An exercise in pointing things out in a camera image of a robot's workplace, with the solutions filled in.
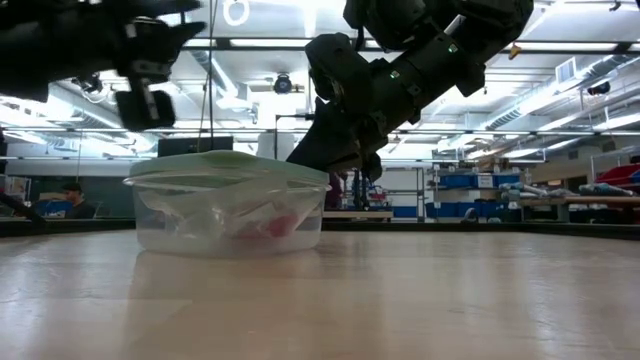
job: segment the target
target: security camera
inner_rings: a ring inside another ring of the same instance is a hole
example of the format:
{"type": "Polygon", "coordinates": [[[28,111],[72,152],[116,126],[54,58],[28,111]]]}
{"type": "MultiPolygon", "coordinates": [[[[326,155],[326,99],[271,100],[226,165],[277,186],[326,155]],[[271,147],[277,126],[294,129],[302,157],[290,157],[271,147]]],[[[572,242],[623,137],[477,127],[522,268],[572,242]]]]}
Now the security camera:
{"type": "Polygon", "coordinates": [[[293,89],[293,84],[289,79],[289,74],[279,74],[276,82],[273,84],[273,91],[276,94],[288,94],[293,89]]]}

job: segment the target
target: blue bin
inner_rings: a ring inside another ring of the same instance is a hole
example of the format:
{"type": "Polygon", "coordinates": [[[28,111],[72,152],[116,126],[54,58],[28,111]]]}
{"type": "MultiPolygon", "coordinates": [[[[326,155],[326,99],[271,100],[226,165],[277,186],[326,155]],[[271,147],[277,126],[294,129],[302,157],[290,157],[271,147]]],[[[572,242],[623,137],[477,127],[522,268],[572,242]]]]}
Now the blue bin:
{"type": "Polygon", "coordinates": [[[467,214],[467,210],[476,209],[478,217],[482,216],[482,203],[458,203],[458,217],[464,217],[467,214]]]}
{"type": "Polygon", "coordinates": [[[469,175],[446,175],[440,177],[440,186],[445,188],[461,188],[471,186],[472,176],[469,175]]]}
{"type": "Polygon", "coordinates": [[[415,206],[394,206],[393,217],[415,218],[418,217],[418,209],[415,206]]]}
{"type": "Polygon", "coordinates": [[[440,203],[440,209],[436,209],[434,203],[426,203],[425,211],[430,219],[458,217],[458,204],[440,203]]]}
{"type": "Polygon", "coordinates": [[[520,175],[493,175],[493,187],[520,182],[520,175]]]}
{"type": "Polygon", "coordinates": [[[496,203],[482,203],[482,210],[481,210],[481,215],[482,217],[489,217],[491,216],[491,214],[493,214],[495,211],[497,211],[499,208],[503,207],[503,208],[507,208],[508,207],[508,203],[501,203],[501,202],[496,202],[496,203]]]}

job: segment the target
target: computer monitor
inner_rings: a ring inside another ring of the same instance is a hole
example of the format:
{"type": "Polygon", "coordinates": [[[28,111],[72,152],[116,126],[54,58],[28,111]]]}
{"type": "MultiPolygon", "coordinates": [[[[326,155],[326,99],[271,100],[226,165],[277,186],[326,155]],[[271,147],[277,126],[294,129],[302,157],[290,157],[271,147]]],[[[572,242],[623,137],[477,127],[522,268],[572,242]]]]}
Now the computer monitor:
{"type": "Polygon", "coordinates": [[[197,138],[160,139],[158,141],[158,157],[207,152],[210,150],[233,150],[233,137],[220,136],[213,138],[203,136],[197,138]]]}

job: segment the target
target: cap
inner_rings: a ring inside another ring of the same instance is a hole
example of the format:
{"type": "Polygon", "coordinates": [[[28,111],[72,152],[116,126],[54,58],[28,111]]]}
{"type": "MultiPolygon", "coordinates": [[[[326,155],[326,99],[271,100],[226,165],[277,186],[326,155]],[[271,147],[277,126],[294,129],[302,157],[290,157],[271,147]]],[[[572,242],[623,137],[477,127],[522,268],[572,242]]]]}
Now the cap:
{"type": "Polygon", "coordinates": [[[82,186],[80,186],[80,184],[78,183],[69,183],[69,184],[65,184],[62,187],[62,190],[82,192],[82,186]]]}

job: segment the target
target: table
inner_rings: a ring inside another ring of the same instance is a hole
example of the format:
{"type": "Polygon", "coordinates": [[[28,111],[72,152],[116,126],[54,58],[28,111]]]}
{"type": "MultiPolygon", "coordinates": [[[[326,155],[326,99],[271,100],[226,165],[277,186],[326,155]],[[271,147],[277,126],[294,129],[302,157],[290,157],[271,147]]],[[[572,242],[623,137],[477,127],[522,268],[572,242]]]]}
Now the table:
{"type": "Polygon", "coordinates": [[[519,205],[524,221],[524,206],[555,206],[558,214],[558,221],[570,222],[569,205],[571,204],[602,204],[614,207],[640,207],[640,197],[622,196],[567,196],[563,198],[540,198],[522,199],[519,205]]]}
{"type": "Polygon", "coordinates": [[[3,360],[640,358],[640,244],[323,233],[263,259],[143,252],[133,232],[0,245],[3,360]]]}
{"type": "Polygon", "coordinates": [[[331,211],[326,210],[322,217],[324,219],[381,219],[391,220],[393,211],[331,211]]]}

